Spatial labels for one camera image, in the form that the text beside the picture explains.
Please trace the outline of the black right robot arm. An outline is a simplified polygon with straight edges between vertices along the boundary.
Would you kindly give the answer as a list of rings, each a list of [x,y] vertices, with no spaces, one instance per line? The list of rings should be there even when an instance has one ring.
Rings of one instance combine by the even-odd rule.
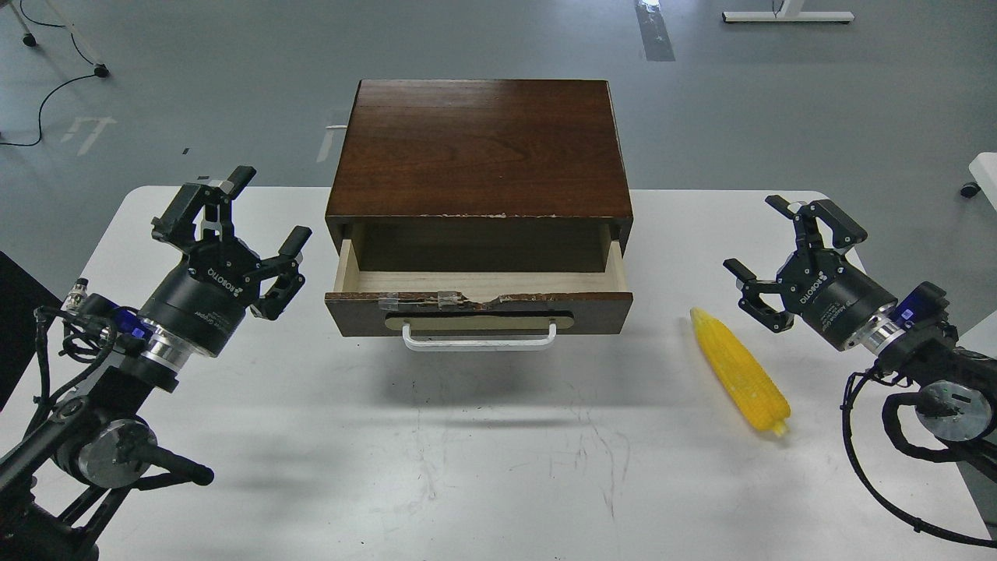
[[[845,454],[872,498],[911,526],[945,541],[994,548],[995,541],[967,536],[915,517],[875,489],[852,443],[851,412],[868,381],[916,386],[888,395],[884,432],[895,450],[932,463],[968,463],[995,479],[995,359],[962,348],[948,319],[945,291],[925,281],[899,299],[847,260],[868,238],[829,199],[790,203],[770,195],[769,206],[794,227],[794,251],[772,280],[761,280],[740,260],[726,259],[741,292],[738,306],[773,333],[795,319],[807,323],[837,351],[863,347],[875,355],[864,372],[851,374],[840,406]]]

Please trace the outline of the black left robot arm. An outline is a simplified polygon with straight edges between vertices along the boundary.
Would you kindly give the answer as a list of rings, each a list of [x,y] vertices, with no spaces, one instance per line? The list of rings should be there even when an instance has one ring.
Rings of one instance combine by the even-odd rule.
[[[264,259],[234,233],[232,205],[256,171],[186,182],[152,236],[181,252],[141,309],[84,283],[60,309],[35,310],[41,374],[21,443],[2,458],[2,558],[96,560],[97,537],[134,490],[213,482],[213,470],[165,450],[139,417],[154,388],[171,392],[192,355],[217,356],[247,312],[274,320],[303,287],[293,228]]]

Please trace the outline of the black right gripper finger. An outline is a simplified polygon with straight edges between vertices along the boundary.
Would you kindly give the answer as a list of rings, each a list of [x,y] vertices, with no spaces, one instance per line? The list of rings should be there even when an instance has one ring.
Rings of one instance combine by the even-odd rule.
[[[738,290],[741,297],[738,306],[747,312],[749,316],[769,328],[773,333],[783,333],[791,328],[794,323],[793,313],[788,310],[776,310],[773,306],[763,301],[763,295],[779,295],[787,297],[791,290],[795,289],[793,281],[786,281],[783,277],[776,280],[759,280],[755,274],[748,269],[744,263],[738,259],[726,259],[723,261],[725,269],[734,274],[738,283]]]
[[[833,253],[843,256],[852,246],[868,238],[868,231],[829,199],[794,207],[783,196],[770,195],[765,202],[794,221],[794,257],[801,259],[808,271],[817,271],[820,259],[829,258]]]

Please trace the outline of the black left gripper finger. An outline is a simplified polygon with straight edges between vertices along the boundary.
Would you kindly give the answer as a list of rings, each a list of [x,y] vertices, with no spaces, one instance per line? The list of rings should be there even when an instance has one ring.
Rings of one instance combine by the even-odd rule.
[[[172,199],[163,216],[152,219],[152,238],[174,246],[184,253],[192,252],[199,242],[227,244],[234,241],[232,203],[256,173],[254,167],[240,164],[227,180],[209,184],[186,182]],[[203,210],[207,212],[206,223],[202,226],[203,237],[196,241],[195,218]]]
[[[253,316],[275,320],[296,297],[305,283],[299,271],[301,251],[312,235],[306,226],[295,226],[274,258],[261,260],[249,271],[249,287],[257,299],[249,306]]]

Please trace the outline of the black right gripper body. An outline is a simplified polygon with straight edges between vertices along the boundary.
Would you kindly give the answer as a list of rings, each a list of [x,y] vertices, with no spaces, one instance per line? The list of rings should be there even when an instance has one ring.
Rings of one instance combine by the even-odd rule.
[[[800,316],[838,351],[847,349],[870,317],[898,303],[840,253],[827,249],[810,256],[794,253],[777,271],[776,280],[787,312]]]

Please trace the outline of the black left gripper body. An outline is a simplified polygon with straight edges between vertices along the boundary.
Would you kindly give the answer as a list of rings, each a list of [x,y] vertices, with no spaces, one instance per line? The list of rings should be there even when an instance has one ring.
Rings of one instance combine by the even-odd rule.
[[[140,309],[143,319],[217,356],[259,297],[245,277],[261,259],[239,238],[208,238],[190,245]]]

